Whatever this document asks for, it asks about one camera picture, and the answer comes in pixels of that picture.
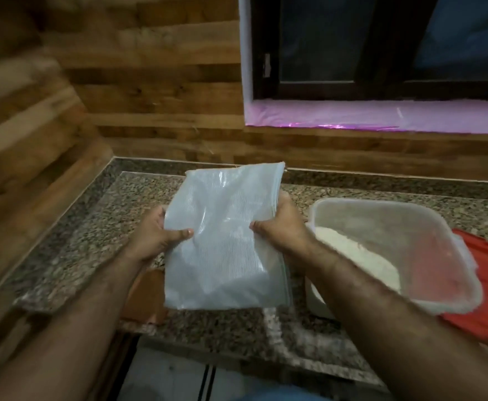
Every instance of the translucent plastic container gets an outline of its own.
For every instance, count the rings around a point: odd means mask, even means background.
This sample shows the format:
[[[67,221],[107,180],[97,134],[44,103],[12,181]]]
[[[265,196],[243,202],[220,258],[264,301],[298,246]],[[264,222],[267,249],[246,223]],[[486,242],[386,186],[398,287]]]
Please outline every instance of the translucent plastic container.
[[[400,274],[401,294],[431,314],[465,314],[483,300],[474,258],[432,209],[324,198],[311,206],[309,227],[334,229],[386,258]]]

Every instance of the translucent plastic bag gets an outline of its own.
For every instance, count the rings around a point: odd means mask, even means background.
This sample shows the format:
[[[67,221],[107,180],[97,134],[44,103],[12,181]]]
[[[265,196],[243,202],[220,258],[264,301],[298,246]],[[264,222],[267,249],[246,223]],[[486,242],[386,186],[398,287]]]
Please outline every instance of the translucent plastic bag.
[[[290,305],[283,256],[249,224],[275,215],[284,163],[186,172],[167,229],[194,236],[166,254],[165,305],[224,310]]]

